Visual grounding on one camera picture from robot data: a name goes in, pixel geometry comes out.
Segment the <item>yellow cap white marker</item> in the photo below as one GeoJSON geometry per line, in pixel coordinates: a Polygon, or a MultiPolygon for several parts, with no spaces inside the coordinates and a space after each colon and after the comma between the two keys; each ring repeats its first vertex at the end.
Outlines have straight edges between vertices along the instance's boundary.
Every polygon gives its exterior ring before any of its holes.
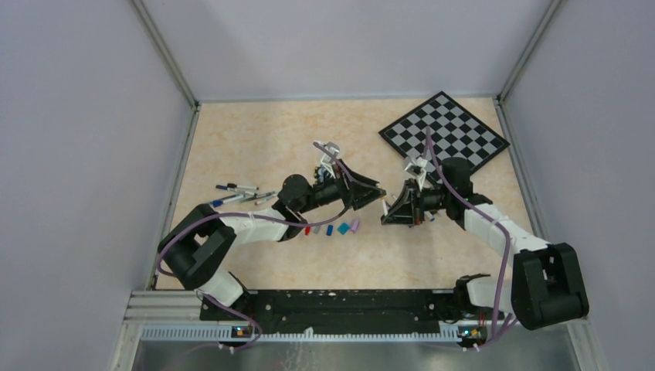
{"type": "Polygon", "coordinates": [[[381,198],[382,200],[382,212],[383,216],[387,216],[389,212],[391,211],[392,208],[392,203],[389,201],[389,198],[384,196],[381,198]]]}

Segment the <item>light purple highlighter cap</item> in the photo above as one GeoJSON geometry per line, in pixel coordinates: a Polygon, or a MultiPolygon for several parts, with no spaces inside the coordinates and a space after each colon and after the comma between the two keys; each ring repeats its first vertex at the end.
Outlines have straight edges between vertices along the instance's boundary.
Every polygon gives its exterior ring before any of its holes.
{"type": "Polygon", "coordinates": [[[350,231],[352,233],[356,233],[358,231],[359,225],[360,225],[360,219],[359,218],[353,219],[350,224],[350,231]]]}

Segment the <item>light blue highlighter cap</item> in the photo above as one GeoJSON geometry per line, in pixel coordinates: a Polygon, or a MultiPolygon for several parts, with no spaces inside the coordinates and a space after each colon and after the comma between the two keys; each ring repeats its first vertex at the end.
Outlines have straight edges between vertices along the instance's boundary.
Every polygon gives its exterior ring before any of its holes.
{"type": "Polygon", "coordinates": [[[348,233],[349,231],[350,231],[350,225],[349,225],[348,223],[342,223],[342,224],[338,227],[338,232],[339,232],[341,235],[345,235],[345,234],[348,233]]]}

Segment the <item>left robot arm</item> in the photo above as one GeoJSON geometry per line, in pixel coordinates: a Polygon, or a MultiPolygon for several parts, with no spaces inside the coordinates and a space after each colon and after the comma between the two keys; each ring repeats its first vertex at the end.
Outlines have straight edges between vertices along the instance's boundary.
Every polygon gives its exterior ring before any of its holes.
{"type": "Polygon", "coordinates": [[[262,241],[284,242],[310,227],[303,215],[340,201],[343,211],[361,209],[384,198],[378,181],[350,170],[338,160],[328,175],[315,175],[310,183],[300,174],[283,181],[276,202],[249,213],[217,212],[209,204],[197,205],[158,245],[157,265],[187,291],[218,302],[229,319],[243,317],[248,307],[244,286],[221,267],[227,253],[262,241]]]}

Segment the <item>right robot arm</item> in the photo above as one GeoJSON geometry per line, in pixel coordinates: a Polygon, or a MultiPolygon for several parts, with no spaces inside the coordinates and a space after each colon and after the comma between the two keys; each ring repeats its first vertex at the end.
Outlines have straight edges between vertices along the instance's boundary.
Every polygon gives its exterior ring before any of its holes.
{"type": "Polygon", "coordinates": [[[588,315],[589,299],[571,245],[551,243],[524,230],[475,192],[467,160],[443,160],[435,185],[426,184],[429,164],[427,158],[406,159],[405,171],[411,177],[381,222],[418,226],[427,214],[443,211],[501,257],[497,277],[475,274],[457,280],[453,309],[460,317],[474,318],[489,308],[494,314],[512,314],[523,327],[535,330],[588,315]]]}

